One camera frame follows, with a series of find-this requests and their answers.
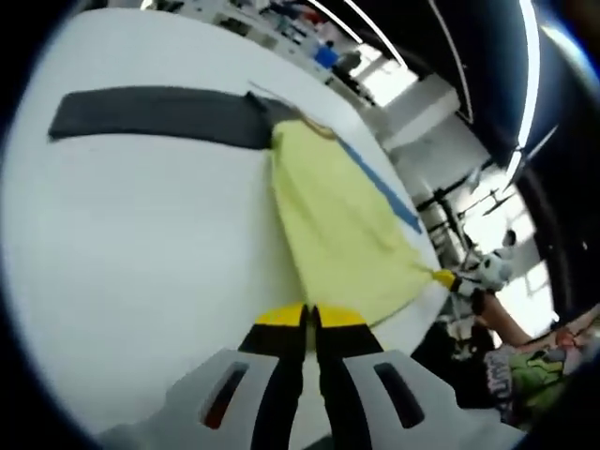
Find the colorful shirt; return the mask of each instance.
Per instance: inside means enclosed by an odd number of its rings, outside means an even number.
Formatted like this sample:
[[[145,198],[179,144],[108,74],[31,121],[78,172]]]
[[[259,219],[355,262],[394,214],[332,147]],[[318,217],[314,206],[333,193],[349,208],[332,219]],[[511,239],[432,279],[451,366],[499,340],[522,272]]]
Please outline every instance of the colorful shirt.
[[[582,359],[576,347],[519,352],[504,346],[487,353],[487,386],[502,420],[529,429],[558,399]]]

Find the blue object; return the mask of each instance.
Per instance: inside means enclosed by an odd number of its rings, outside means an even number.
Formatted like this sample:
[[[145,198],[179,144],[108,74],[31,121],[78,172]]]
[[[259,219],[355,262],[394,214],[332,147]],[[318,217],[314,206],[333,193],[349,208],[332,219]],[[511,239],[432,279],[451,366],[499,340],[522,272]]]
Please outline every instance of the blue object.
[[[321,46],[317,54],[315,54],[315,61],[324,68],[332,68],[338,59],[339,55],[326,45]]]
[[[346,150],[348,156],[363,170],[363,172],[367,175],[368,179],[373,182],[375,188],[377,188],[381,194],[385,197],[387,202],[390,204],[394,214],[398,216],[401,220],[403,220],[407,225],[413,228],[417,233],[421,234],[421,226],[419,225],[419,217],[413,214],[413,211],[409,209],[409,207],[404,204],[404,202],[398,198],[398,196],[394,193],[394,191],[387,186],[383,180],[376,174],[361,158],[356,151],[346,144],[341,139],[338,139],[340,145]]]

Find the blue tape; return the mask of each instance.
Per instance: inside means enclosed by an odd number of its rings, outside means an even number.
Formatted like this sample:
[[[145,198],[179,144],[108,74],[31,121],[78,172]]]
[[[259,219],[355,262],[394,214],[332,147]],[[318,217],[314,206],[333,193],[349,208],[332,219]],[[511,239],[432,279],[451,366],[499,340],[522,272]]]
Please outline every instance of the blue tape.
[[[421,230],[421,226],[419,225],[419,217],[413,214],[404,202],[398,198],[398,196],[394,193],[394,191],[387,186],[383,180],[376,174],[361,158],[356,151],[346,144],[341,139],[338,139],[340,145],[346,150],[346,153],[352,160],[358,164],[358,166],[363,170],[365,175],[369,180],[373,182],[375,188],[377,188],[381,194],[385,197],[387,202],[390,204],[390,207],[394,211],[394,214],[398,216],[401,220],[403,220],[407,225],[413,228],[417,233],[421,234],[423,231]]]

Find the yellow towel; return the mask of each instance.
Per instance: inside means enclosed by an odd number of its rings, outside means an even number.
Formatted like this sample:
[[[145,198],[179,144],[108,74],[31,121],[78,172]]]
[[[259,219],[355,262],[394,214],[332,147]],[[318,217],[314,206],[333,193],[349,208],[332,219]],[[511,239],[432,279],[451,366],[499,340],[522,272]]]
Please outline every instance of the yellow towel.
[[[431,271],[331,130],[288,121],[273,138],[273,189],[306,302],[355,309],[368,324],[410,303]]]

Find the table surface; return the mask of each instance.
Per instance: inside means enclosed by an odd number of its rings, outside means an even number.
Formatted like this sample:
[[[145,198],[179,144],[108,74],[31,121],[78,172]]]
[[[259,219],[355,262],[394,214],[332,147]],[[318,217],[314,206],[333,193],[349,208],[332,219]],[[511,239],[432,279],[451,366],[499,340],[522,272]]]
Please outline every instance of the table surface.
[[[330,125],[410,203],[344,99],[253,42],[198,21],[86,12],[55,37],[27,88],[3,174],[7,294],[34,367],[91,432],[157,410],[176,380],[218,349],[236,348],[255,317],[297,301],[301,290],[267,152],[133,135],[50,142],[55,110],[78,90],[177,85],[243,95],[250,83]],[[427,235],[398,226],[437,266]],[[376,328],[382,345],[411,352],[444,297],[432,284]],[[317,373],[309,358],[291,448],[327,432]]]

